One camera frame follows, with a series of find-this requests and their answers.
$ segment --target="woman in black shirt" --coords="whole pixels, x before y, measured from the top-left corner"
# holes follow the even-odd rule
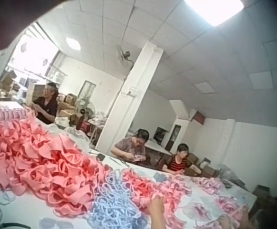
[[[37,112],[37,118],[45,124],[54,123],[58,110],[58,88],[55,83],[48,83],[43,90],[44,96],[33,101],[31,107]]]

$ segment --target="seated woman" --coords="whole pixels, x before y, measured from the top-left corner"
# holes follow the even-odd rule
[[[118,158],[128,160],[130,162],[146,160],[146,152],[144,144],[149,140],[149,132],[139,129],[134,136],[126,137],[118,142],[112,149],[112,154]]]
[[[32,102],[31,108],[37,112],[37,118],[45,124],[54,123],[58,110],[58,88],[55,83],[48,83],[43,90],[43,96]]]
[[[189,167],[189,162],[186,160],[189,155],[189,148],[186,144],[181,143],[177,147],[176,155],[169,157],[162,167],[162,170],[172,175],[183,174],[185,168]]]

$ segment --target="ceiling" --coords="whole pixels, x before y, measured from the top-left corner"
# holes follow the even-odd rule
[[[66,55],[120,79],[127,70],[114,46],[135,61],[150,40],[164,49],[153,91],[206,117],[277,127],[277,7],[242,1],[245,9],[217,27],[184,0],[74,0],[39,23]],[[82,50],[72,50],[66,37]]]

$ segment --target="white pillar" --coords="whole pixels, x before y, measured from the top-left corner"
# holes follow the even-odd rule
[[[108,154],[111,147],[125,137],[163,52],[151,42],[147,42],[143,47],[99,137],[96,145],[99,152]]]

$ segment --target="window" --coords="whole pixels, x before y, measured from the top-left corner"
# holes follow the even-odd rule
[[[96,87],[95,84],[93,84],[93,83],[86,80],[84,82],[79,94],[78,94],[77,101],[79,101],[79,100],[85,100],[85,101],[89,100],[92,96],[92,93],[93,93],[95,87]]]
[[[33,23],[22,35],[8,62],[7,68],[15,71],[16,82],[32,78],[46,82],[45,74],[58,53],[58,47],[47,37],[37,23]]]

